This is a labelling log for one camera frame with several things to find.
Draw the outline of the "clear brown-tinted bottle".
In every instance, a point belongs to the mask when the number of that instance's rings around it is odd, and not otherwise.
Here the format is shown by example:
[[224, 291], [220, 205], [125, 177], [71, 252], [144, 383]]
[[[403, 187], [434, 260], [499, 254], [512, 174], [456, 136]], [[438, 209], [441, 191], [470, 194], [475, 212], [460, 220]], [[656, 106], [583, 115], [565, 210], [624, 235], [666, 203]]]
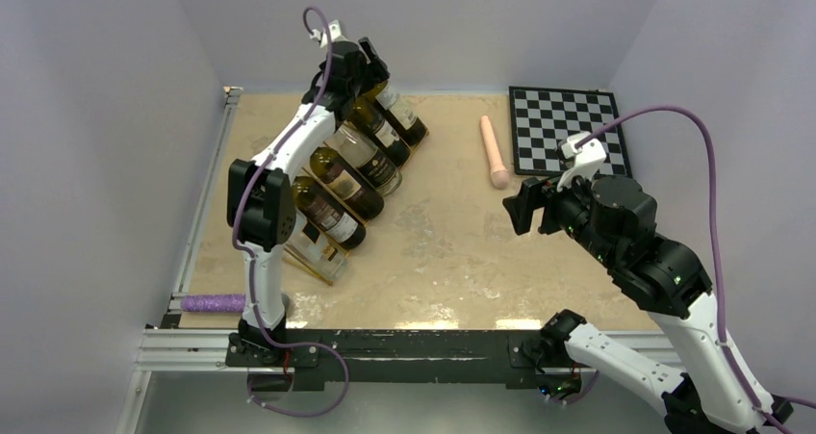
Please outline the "clear brown-tinted bottle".
[[381, 196], [394, 193], [402, 175], [385, 153], [362, 133], [342, 125], [326, 140]]

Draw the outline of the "dark green wine bottle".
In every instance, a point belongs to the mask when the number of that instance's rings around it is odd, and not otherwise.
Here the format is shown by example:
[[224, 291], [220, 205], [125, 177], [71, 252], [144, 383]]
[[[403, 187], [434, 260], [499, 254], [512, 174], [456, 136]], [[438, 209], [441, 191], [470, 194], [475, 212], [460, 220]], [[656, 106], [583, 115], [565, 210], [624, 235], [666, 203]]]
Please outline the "dark green wine bottle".
[[314, 178], [294, 178], [296, 208], [326, 236], [345, 250], [359, 246], [367, 234], [362, 223]]

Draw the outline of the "clear glass liquor bottle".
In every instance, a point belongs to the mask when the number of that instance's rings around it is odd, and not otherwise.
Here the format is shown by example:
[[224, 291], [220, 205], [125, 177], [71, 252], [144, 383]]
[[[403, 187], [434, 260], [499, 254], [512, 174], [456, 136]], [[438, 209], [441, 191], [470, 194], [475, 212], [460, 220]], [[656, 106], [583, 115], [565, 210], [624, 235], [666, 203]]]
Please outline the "clear glass liquor bottle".
[[285, 244], [284, 259], [290, 265], [331, 286], [346, 269], [347, 252], [333, 243], [313, 223], [297, 216], [293, 234]]

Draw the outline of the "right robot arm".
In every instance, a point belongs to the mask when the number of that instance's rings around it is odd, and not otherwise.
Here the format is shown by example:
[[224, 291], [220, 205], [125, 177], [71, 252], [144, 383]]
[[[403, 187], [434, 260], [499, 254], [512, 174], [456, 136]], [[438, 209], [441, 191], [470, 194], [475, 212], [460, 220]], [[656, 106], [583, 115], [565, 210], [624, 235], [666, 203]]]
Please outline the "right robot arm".
[[541, 329], [537, 344], [521, 347], [535, 368], [567, 360], [594, 368], [646, 401], [673, 433], [754, 433], [792, 415], [788, 398], [764, 390], [743, 362], [729, 364], [738, 351], [718, 336], [712, 281], [693, 250], [658, 234], [657, 203], [635, 180], [579, 179], [559, 191], [530, 178], [502, 204], [520, 235], [542, 210], [540, 232], [564, 232], [598, 261], [659, 325], [681, 363], [658, 363], [563, 310]]

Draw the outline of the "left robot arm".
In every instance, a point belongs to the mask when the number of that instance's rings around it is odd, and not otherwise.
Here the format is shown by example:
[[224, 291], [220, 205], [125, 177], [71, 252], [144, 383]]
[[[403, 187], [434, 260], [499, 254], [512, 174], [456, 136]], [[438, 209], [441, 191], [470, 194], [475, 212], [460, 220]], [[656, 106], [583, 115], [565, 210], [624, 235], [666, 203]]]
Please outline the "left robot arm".
[[286, 356], [286, 308], [282, 292], [285, 245], [299, 231], [292, 188], [295, 175], [318, 146], [350, 116], [370, 85], [368, 57], [354, 41], [326, 45], [326, 60], [291, 122], [262, 152], [229, 167], [227, 222], [244, 261], [246, 300], [237, 335], [262, 365]]

